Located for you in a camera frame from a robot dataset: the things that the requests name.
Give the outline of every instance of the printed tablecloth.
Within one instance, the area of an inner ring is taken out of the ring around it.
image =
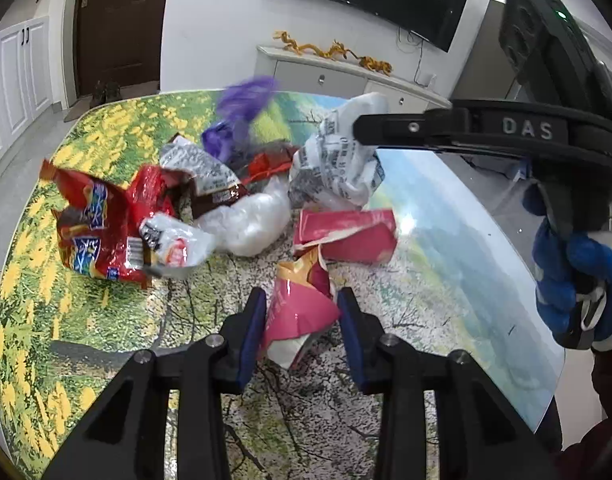
[[[215,120],[217,91],[160,94],[84,115],[55,153],[58,166],[127,186],[173,134],[199,141]],[[255,121],[260,140],[303,143],[338,98],[279,92]],[[386,179],[370,207],[391,206],[399,245],[390,264],[330,264],[362,309],[417,349],[465,348],[531,428],[541,420],[563,366],[534,311],[534,283],[499,227],[433,154],[380,150]],[[148,290],[93,280],[59,260],[54,184],[32,192],[0,282],[0,420],[12,460],[38,479],[68,431],[133,351],[173,348],[218,330],[251,287],[272,291],[275,265],[291,259],[292,227],[256,258],[214,254],[187,282]],[[437,476],[432,417],[429,477]],[[235,479],[370,478],[380,403],[349,376],[338,326],[297,370],[261,362],[242,397],[223,398]],[[175,478],[177,396],[170,401],[166,476]]]

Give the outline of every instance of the blue gripper pad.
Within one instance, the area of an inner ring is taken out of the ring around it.
[[[366,377],[363,373],[363,351],[359,342],[357,325],[355,324],[355,320],[358,317],[357,314],[361,316],[361,313],[355,300],[355,295],[352,291],[348,293],[345,290],[343,288],[337,294],[337,306],[342,313],[339,318],[339,324],[342,328],[343,346],[346,350],[350,375],[353,381],[355,381],[357,388],[362,391],[365,386]]]
[[[237,384],[242,390],[255,371],[257,351],[265,328],[266,295],[261,288],[255,287],[253,289],[246,303],[246,308],[250,308],[250,306],[254,311],[248,324],[246,336],[244,336],[244,342],[241,345],[239,373],[237,374]]]

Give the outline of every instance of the drawer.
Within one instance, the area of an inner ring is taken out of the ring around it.
[[[381,83],[368,81],[364,93],[379,92],[388,98],[388,107],[391,114],[420,114],[428,106],[428,101],[424,101],[403,90],[397,90]]]
[[[275,79],[281,90],[346,98],[363,94],[366,83],[358,75],[289,61],[277,62]]]

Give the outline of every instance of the gloved hand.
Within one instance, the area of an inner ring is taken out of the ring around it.
[[[526,192],[524,206],[533,214],[545,214],[544,202],[536,188]],[[545,219],[535,236],[532,257],[536,264],[537,311],[553,333],[566,332],[576,304],[572,268],[605,281],[606,297],[600,301],[593,318],[596,320],[598,317],[593,348],[597,351],[611,350],[612,222],[611,232],[575,233],[569,241],[563,242]]]

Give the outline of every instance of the pink snack bag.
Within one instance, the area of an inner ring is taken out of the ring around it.
[[[391,209],[366,211],[302,210],[295,225],[292,252],[301,256],[320,245],[326,260],[385,264],[390,262],[397,237]]]
[[[326,263],[315,247],[296,262],[277,265],[261,349],[283,368],[297,364],[338,318]]]

